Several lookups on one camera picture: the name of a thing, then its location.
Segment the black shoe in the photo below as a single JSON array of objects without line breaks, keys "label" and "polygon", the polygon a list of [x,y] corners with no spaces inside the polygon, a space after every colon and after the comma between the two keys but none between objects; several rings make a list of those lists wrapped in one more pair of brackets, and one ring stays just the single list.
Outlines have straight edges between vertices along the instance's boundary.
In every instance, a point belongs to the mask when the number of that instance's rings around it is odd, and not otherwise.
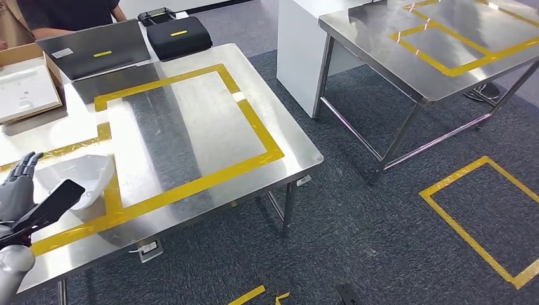
[{"label": "black shoe", "polygon": [[[494,85],[494,83],[486,83],[480,87],[476,88],[477,91],[481,92],[490,100],[495,100],[500,96],[500,89]],[[468,91],[464,93],[464,96],[476,100],[478,102],[484,102],[483,99],[477,96],[474,91]]]}]

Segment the yellow label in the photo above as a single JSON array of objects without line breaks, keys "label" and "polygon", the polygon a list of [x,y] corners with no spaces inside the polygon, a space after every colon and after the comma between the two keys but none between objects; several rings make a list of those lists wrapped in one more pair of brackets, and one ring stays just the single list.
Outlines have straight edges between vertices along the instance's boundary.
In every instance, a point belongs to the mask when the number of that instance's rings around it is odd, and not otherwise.
[{"label": "yellow label", "polygon": [[181,32],[172,33],[171,36],[178,36],[178,35],[181,35],[181,34],[185,34],[186,32],[187,32],[186,30],[183,30]]},{"label": "yellow label", "polygon": [[112,51],[106,51],[106,52],[101,52],[101,53],[97,53],[97,54],[94,54],[93,56],[94,57],[101,57],[101,56],[105,56],[105,55],[108,55],[108,54],[111,54]]}]

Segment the yellow tape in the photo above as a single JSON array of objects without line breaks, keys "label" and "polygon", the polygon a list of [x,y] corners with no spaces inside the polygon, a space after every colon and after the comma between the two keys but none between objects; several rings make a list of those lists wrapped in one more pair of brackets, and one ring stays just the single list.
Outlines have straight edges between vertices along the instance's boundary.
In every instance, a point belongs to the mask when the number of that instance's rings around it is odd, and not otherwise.
[{"label": "yellow tape", "polygon": [[[121,90],[119,92],[97,97],[94,101],[94,107],[97,112],[103,111],[107,109],[107,102],[109,100],[152,90],[161,86],[169,85],[176,81],[194,78],[211,72],[217,72],[220,75],[230,94],[240,92],[240,88],[238,87],[230,73],[226,70],[225,66],[219,64],[204,69],[199,69],[190,73],[174,76],[172,78],[163,79],[161,81],[155,81],[152,83],[136,86],[131,89]],[[188,196],[199,193],[210,187],[216,186],[229,179],[235,178],[239,175],[250,172],[251,170],[254,170],[284,157],[283,152],[281,151],[277,143],[273,140],[273,137],[268,132],[262,121],[259,119],[258,115],[251,107],[249,102],[244,99],[239,101],[237,105],[245,116],[245,119],[247,120],[249,125],[253,128],[254,133],[258,136],[262,145],[266,149],[266,152],[258,156],[249,158],[238,164],[211,173],[210,175],[206,175],[204,177],[191,181],[187,184],[183,184],[167,192],[164,192],[163,194],[156,195],[152,198],[146,199],[144,201],[141,201],[140,203],[136,203],[126,208],[123,207],[121,202],[121,194],[118,184],[118,173],[115,171],[113,178],[105,189],[105,204],[107,212],[106,215],[90,220],[77,227],[34,243],[31,248],[34,252],[34,255],[39,256],[56,248],[68,245],[74,241],[85,238],[89,235],[99,233],[112,227],[118,226],[131,219],[140,217],[141,215],[164,207],[165,205],[180,201],[181,199],[184,199]],[[97,139],[110,139],[112,136],[109,123],[100,125],[100,127],[98,128],[98,134],[99,136]]]},{"label": "yellow tape", "polygon": [[[476,1],[479,2],[479,3],[482,3],[482,4],[486,4],[486,5],[489,4],[485,0],[476,0]],[[420,59],[422,59],[423,61],[425,61],[429,65],[431,65],[432,67],[434,67],[435,69],[437,69],[438,71],[440,71],[441,73],[443,73],[444,75],[447,75],[447,76],[450,76],[450,77],[456,77],[456,76],[459,76],[459,75],[464,74],[466,72],[469,72],[469,71],[471,71],[473,69],[482,67],[484,65],[488,65],[491,62],[494,62],[494,61],[502,59],[504,57],[513,55],[513,54],[518,53],[518,52],[520,52],[522,50],[525,50],[526,48],[529,48],[531,46],[539,44],[539,36],[536,36],[536,37],[532,37],[528,41],[516,44],[516,45],[511,46],[509,48],[506,48],[504,50],[500,50],[500,51],[497,51],[497,52],[489,51],[485,47],[478,45],[477,43],[475,43],[475,42],[467,39],[466,37],[454,32],[454,31],[452,31],[450,29],[448,29],[447,27],[444,27],[442,24],[436,22],[435,20],[432,20],[431,18],[428,18],[427,16],[425,16],[424,14],[422,14],[421,12],[416,10],[416,8],[420,8],[422,6],[426,6],[426,5],[433,4],[433,3],[438,3],[438,2],[439,2],[438,0],[427,0],[427,1],[422,1],[422,2],[419,2],[419,3],[409,4],[409,5],[405,6],[405,7],[403,7],[403,9],[410,11],[412,14],[414,14],[415,16],[421,18],[422,20],[425,20],[426,24],[425,25],[420,25],[420,26],[417,26],[417,27],[413,27],[413,28],[410,28],[410,29],[406,29],[406,30],[400,31],[398,33],[394,33],[394,34],[390,35],[390,38],[392,40],[396,41],[398,44],[402,45],[405,49],[409,50],[411,53],[415,54],[417,57],[419,57]],[[522,17],[522,16],[520,16],[518,14],[515,14],[515,13],[513,13],[511,11],[505,10],[503,8],[498,8],[498,10],[500,12],[508,14],[509,16],[514,17],[514,18],[516,18],[516,19],[518,19],[520,21],[526,22],[527,24],[533,25],[535,27],[539,27],[538,22],[527,19],[527,18]],[[474,60],[473,62],[469,62],[467,64],[464,64],[464,65],[461,65],[461,66],[458,66],[458,67],[448,68],[445,65],[443,65],[442,63],[436,61],[434,58],[428,56],[427,54],[423,53],[422,51],[420,51],[419,49],[417,49],[416,47],[414,47],[413,45],[411,45],[410,43],[408,43],[408,42],[406,42],[406,41],[404,41],[402,39],[404,36],[415,34],[415,33],[424,31],[426,29],[438,29],[438,30],[446,33],[447,35],[450,35],[451,37],[454,37],[455,39],[461,41],[463,44],[465,44],[465,45],[467,45],[467,46],[469,46],[469,47],[471,47],[471,48],[485,54],[485,56],[482,57],[482,58],[479,58],[477,60]]]},{"label": "yellow tape", "polygon": [[287,292],[286,294],[284,295],[280,295],[278,297],[275,297],[275,305],[281,305],[281,302],[280,300],[286,298],[286,297],[289,297],[290,296],[290,292]]},{"label": "yellow tape", "polygon": [[187,33],[187,31],[183,30],[181,32],[172,33],[171,36],[178,36],[178,35],[185,34],[185,33]]},{"label": "yellow tape", "polygon": [[479,167],[489,164],[505,178],[515,184],[520,190],[526,193],[529,197],[539,203],[539,196],[528,189],[522,182],[504,170],[500,165],[496,164],[487,156],[483,156],[471,164],[464,166],[460,170],[447,176],[445,179],[438,181],[433,186],[420,192],[421,197],[449,224],[504,280],[513,284],[516,289],[522,288],[527,282],[539,274],[539,259],[529,265],[524,271],[513,277],[509,272],[500,265],[486,250],[480,246],[440,205],[433,199],[432,195],[440,191],[444,187],[462,178],[466,174],[478,169]]},{"label": "yellow tape", "polygon": [[101,57],[101,56],[105,56],[105,55],[112,54],[112,53],[113,53],[112,51],[106,51],[106,52],[101,52],[101,53],[94,54],[93,56],[94,57]]},{"label": "yellow tape", "polygon": [[[70,145],[65,146],[65,147],[61,147],[61,148],[53,149],[52,151],[45,152],[43,154],[43,157],[40,160],[42,161],[42,160],[49,159],[49,158],[56,158],[56,157],[59,157],[59,156],[65,156],[66,154],[69,154],[69,153],[71,153],[73,151],[76,151],[78,149],[81,149],[83,147],[93,146],[95,144],[98,144],[99,142],[110,140],[111,139],[111,129],[110,129],[109,123],[100,124],[97,127],[97,134],[98,134],[98,136],[93,138],[93,139],[85,140],[85,141],[78,142],[78,143],[75,143],[75,144],[70,144]],[[15,163],[17,163],[17,162],[18,161],[8,163],[8,164],[5,164],[5,165],[1,165],[0,166],[0,173],[5,172],[7,170],[10,170],[15,165]]]},{"label": "yellow tape", "polygon": [[251,290],[250,292],[247,292],[246,294],[242,295],[241,297],[233,300],[228,305],[242,305],[242,304],[245,304],[247,301],[253,299],[254,297],[256,297],[257,295],[263,293],[264,291],[266,291],[266,289],[264,288],[264,286],[260,285],[260,286],[256,287],[255,289]]}]

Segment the laptop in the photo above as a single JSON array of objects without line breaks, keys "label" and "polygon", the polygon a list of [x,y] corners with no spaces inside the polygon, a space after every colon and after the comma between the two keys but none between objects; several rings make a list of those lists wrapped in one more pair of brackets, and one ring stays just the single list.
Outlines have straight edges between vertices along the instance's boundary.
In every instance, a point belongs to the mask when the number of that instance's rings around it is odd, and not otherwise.
[{"label": "laptop", "polygon": [[71,80],[150,59],[136,19],[36,42]]}]

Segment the person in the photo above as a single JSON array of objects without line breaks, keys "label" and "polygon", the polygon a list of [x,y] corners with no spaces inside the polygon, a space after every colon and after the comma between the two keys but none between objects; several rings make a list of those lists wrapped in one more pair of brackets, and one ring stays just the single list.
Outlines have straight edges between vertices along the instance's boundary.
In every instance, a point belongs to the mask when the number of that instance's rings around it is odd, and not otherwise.
[{"label": "person", "polygon": [[127,20],[119,0],[17,0],[36,39]]},{"label": "person", "polygon": [[0,0],[0,51],[33,43],[16,0]]}]

